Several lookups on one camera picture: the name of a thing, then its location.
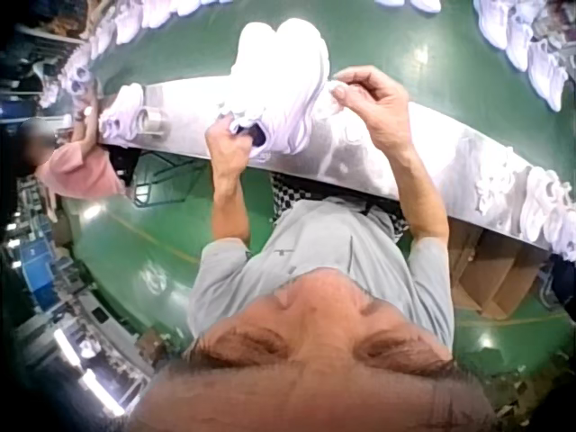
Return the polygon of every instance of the table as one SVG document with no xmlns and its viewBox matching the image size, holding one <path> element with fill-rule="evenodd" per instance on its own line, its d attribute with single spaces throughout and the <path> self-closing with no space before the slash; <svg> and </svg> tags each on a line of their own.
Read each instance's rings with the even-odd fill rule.
<svg viewBox="0 0 576 432">
<path fill-rule="evenodd" d="M 226 76 L 171 81 L 145 87 L 145 105 L 159 108 L 166 117 L 163 137 L 138 136 L 133 147 L 165 151 L 195 158 L 209 158 L 204 132 L 219 114 L 219 104 L 228 88 Z M 519 217 L 526 198 L 527 172 L 531 165 L 512 154 L 509 163 L 515 183 L 509 193 L 496 197 L 485 212 L 478 210 L 476 182 L 490 172 L 506 148 L 440 112 L 410 103 L 412 136 L 427 171 L 440 191 L 449 216 L 520 239 Z M 358 130 L 354 141 L 347 125 Z M 103 140 L 106 144 L 124 144 Z M 390 164 L 377 150 L 362 121 L 352 112 L 316 121 L 310 145 L 295 156 L 268 154 L 250 161 L 251 167 L 318 180 L 398 200 Z M 535 246 L 548 249 L 541 236 Z"/>
</svg>

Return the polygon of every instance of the fluorescent light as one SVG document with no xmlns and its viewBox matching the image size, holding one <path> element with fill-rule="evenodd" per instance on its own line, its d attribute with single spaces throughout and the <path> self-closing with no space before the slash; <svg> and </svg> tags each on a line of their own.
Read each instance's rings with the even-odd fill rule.
<svg viewBox="0 0 576 432">
<path fill-rule="evenodd" d="M 92 393 L 100 400 L 100 402 L 112 412 L 115 417 L 124 415 L 124 408 L 114 400 L 108 391 L 98 382 L 96 375 L 92 369 L 88 369 L 82 377 L 84 384 L 92 391 Z"/>
<path fill-rule="evenodd" d="M 74 348 L 68 342 L 68 338 L 60 328 L 54 331 L 54 338 L 68 362 L 73 366 L 80 366 L 80 357 L 78 357 L 78 354 L 76 354 L 76 351 L 74 351 Z"/>
<path fill-rule="evenodd" d="M 101 211 L 102 211 L 102 206 L 100 204 L 96 204 L 96 205 L 93 205 L 92 207 L 88 207 L 86 210 L 84 210 L 84 213 L 82 213 L 82 215 L 84 216 L 84 219 L 86 219 L 87 221 L 90 221 L 91 219 L 98 216 L 98 213 Z"/>
</svg>

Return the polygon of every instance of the ceiling light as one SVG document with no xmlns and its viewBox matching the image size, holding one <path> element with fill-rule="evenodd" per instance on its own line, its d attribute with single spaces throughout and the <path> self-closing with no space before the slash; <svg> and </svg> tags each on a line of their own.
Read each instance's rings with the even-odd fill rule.
<svg viewBox="0 0 576 432">
<path fill-rule="evenodd" d="M 68 338 L 60 328 L 54 331 L 54 338 L 68 362 L 73 366 L 79 367 L 80 357 L 78 357 L 78 354 L 76 354 L 76 351 L 74 351 L 74 348 L 68 342 Z"/>
<path fill-rule="evenodd" d="M 100 400 L 100 402 L 112 412 L 115 417 L 124 415 L 124 408 L 114 400 L 108 391 L 98 382 L 96 375 L 92 369 L 88 369 L 82 377 L 84 384 L 92 391 L 92 393 Z"/>
</svg>

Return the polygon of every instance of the white sneaker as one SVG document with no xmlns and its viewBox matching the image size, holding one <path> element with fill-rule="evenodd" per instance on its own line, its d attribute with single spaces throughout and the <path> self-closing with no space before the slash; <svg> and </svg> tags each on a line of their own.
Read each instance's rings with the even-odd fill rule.
<svg viewBox="0 0 576 432">
<path fill-rule="evenodd" d="M 572 200 L 570 198 L 572 187 L 570 183 L 560 184 L 560 180 L 556 177 L 552 188 L 554 189 L 554 194 L 558 197 L 558 203 L 544 223 L 543 231 L 546 241 L 554 246 L 562 229 L 564 213 L 572 207 Z"/>
<path fill-rule="evenodd" d="M 92 81 L 92 74 L 85 67 L 75 67 L 72 69 L 71 78 L 78 83 L 89 83 Z"/>
<path fill-rule="evenodd" d="M 410 0 L 414 7 L 429 14 L 437 14 L 442 10 L 440 0 Z"/>
<path fill-rule="evenodd" d="M 196 12 L 201 5 L 200 0 L 179 0 L 176 11 L 178 16 L 187 16 Z"/>
<path fill-rule="evenodd" d="M 274 86 L 257 123 L 269 150 L 296 154 L 310 142 L 312 110 L 330 69 L 328 48 L 316 27 L 291 19 L 276 32 L 275 55 Z"/>
<path fill-rule="evenodd" d="M 232 113 L 230 130 L 253 126 L 266 108 L 274 79 L 276 32 L 268 24 L 251 22 L 238 40 L 238 54 L 229 76 L 229 91 L 221 107 L 222 114 Z"/>
<path fill-rule="evenodd" d="M 274 151 L 295 154 L 309 142 L 311 113 L 329 72 L 328 50 L 309 22 L 291 19 L 277 32 L 259 22 L 240 35 L 221 112 L 232 113 L 232 132 L 255 124 L 264 134 L 252 158 Z"/>
<path fill-rule="evenodd" d="M 550 92 L 546 101 L 557 113 L 562 109 L 562 91 L 564 83 L 568 79 L 568 72 L 565 67 L 555 65 L 553 68 L 552 79 L 550 80 Z"/>
<path fill-rule="evenodd" d="M 576 205 L 567 208 L 562 216 L 562 227 L 558 239 L 553 243 L 553 252 L 566 261 L 576 262 Z"/>
<path fill-rule="evenodd" d="M 520 214 L 520 231 L 530 242 L 538 240 L 546 220 L 559 203 L 559 191 L 554 185 L 557 179 L 554 171 L 544 171 L 540 166 L 534 166 L 528 174 L 526 200 Z"/>
<path fill-rule="evenodd" d="M 116 21 L 116 43 L 130 43 L 140 31 L 142 24 L 142 5 L 130 3 L 130 7 L 121 6 Z"/>
<path fill-rule="evenodd" d="M 114 35 L 114 30 L 116 30 L 116 23 L 114 21 L 103 22 L 97 29 L 95 33 L 96 47 L 97 47 L 97 57 L 100 57 L 110 46 L 112 38 Z"/>
<path fill-rule="evenodd" d="M 152 4 L 148 25 L 150 29 L 157 29 L 170 19 L 172 14 L 171 0 L 152 0 Z"/>
<path fill-rule="evenodd" d="M 480 166 L 480 179 L 474 185 L 478 201 L 476 210 L 486 214 L 491 206 L 503 195 L 512 190 L 516 182 L 511 159 L 514 149 L 507 147 L 497 157 L 484 161 Z"/>
<path fill-rule="evenodd" d="M 506 29 L 510 5 L 502 0 L 474 0 L 474 8 L 484 38 L 494 47 L 504 50 L 508 45 Z"/>
<path fill-rule="evenodd" d="M 515 13 L 508 19 L 506 55 L 514 67 L 522 72 L 528 69 L 528 48 L 534 32 L 522 17 Z"/>
<path fill-rule="evenodd" d="M 404 6 L 405 0 L 375 0 L 378 5 L 388 7 Z"/>
<path fill-rule="evenodd" d="M 543 99 L 548 99 L 554 73 L 554 56 L 548 52 L 546 39 L 530 43 L 528 48 L 528 78 Z"/>
<path fill-rule="evenodd" d="M 99 130 L 105 138 L 133 140 L 138 133 L 136 118 L 144 102 L 140 84 L 123 85 L 113 104 L 98 119 Z"/>
<path fill-rule="evenodd" d="M 522 21 L 527 24 L 532 24 L 545 6 L 546 0 L 516 0 L 515 5 Z"/>
</svg>

